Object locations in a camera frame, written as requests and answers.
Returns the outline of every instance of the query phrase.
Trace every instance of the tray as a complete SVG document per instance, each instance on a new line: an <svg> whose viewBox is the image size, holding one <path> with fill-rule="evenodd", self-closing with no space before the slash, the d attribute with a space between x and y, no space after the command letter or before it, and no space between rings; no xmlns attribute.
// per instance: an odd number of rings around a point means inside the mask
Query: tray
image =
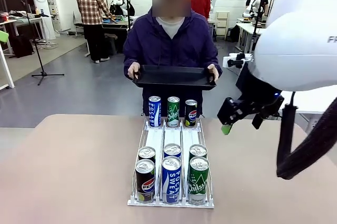
<svg viewBox="0 0 337 224"><path fill-rule="evenodd" d="M169 143L175 143L180 145L182 148L182 170L181 170L181 184L180 184L180 195L179 203L176 204L165 204L162 200L161 192L161 176L162 169L161 163L163 160L163 148ZM169 128L166 126L165 120L163 120L162 126L153 128L149 126L148 120L145 119L143 130L139 142L138 149L144 146L153 147L156 151L156 172L155 172L155 193L153 202L141 203L137 200L137 180L135 171L133 170L132 185L131 185L131 196L127 204L129 206L147 206L147 207L184 207L184 208L214 208L213 201L213 183L211 168L209 171L209 176L207 179L206 186L206 201L202 205L193 205L188 201L188 184L187 184L187 171L189 166L189 151L191 145L201 144L206 146L204 133L202 130L201 120L198 121L194 128L186 128L183 126L183 121L180 122L180 126L177 128ZM135 164L138 161L138 156L136 154Z"/></svg>
<svg viewBox="0 0 337 224"><path fill-rule="evenodd" d="M214 75L199 67L172 67L142 65L133 82L140 88L154 85L189 87L209 91L216 86Z"/></svg>

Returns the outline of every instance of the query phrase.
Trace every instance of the pepsi logo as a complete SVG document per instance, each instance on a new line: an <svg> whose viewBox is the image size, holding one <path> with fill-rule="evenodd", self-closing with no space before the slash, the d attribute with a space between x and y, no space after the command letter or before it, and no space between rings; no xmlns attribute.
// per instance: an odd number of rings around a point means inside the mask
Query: pepsi logo
<svg viewBox="0 0 337 224"><path fill-rule="evenodd" d="M196 110L189 113L189 118L191 121L196 119Z"/></svg>
<svg viewBox="0 0 337 224"><path fill-rule="evenodd" d="M142 184L142 190L144 192L151 192L154 190L154 178L150 179L149 181L146 181Z"/></svg>

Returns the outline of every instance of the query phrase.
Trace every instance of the purple jacket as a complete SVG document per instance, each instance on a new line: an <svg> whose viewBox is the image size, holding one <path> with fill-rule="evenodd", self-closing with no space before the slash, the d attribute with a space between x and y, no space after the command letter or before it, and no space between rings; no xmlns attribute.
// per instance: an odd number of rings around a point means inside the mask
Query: purple jacket
<svg viewBox="0 0 337 224"><path fill-rule="evenodd" d="M191 10L178 33L171 39L162 26L152 17L152 9L139 17L129 32L124 44L124 74L133 62L141 65L164 65L182 67L208 67L214 64L219 72L217 49L213 43L209 25L204 16ZM166 104L169 96L178 96L181 104L181 116L184 115L184 103L187 99L198 102L198 115L202 114L202 91L143 89L143 111L148 115L148 98L157 95L162 98L162 116L166 116Z"/></svg>

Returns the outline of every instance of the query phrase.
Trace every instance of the black tray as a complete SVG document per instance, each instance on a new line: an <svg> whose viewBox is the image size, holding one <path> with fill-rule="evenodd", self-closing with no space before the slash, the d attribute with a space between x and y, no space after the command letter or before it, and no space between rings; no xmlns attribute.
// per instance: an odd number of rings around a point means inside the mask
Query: black tray
<svg viewBox="0 0 337 224"><path fill-rule="evenodd" d="M199 67L142 65L136 75L134 75L133 82L140 88L168 85L209 91L216 87L214 75L210 74L207 69Z"/></svg>

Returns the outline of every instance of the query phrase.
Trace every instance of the blue can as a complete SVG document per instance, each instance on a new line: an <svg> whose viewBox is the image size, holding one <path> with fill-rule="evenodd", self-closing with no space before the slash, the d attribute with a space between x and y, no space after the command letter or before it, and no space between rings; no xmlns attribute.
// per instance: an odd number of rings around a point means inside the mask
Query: blue can
<svg viewBox="0 0 337 224"><path fill-rule="evenodd" d="M180 159L181 148L178 144L170 143L164 147L164 157L178 157Z"/></svg>
<svg viewBox="0 0 337 224"><path fill-rule="evenodd" d="M165 157L162 169L163 202L176 204L179 202L181 161L178 157Z"/></svg>
<svg viewBox="0 0 337 224"><path fill-rule="evenodd" d="M150 96L148 99L148 115L150 117L150 126L160 126L162 123L162 104L158 96Z"/></svg>

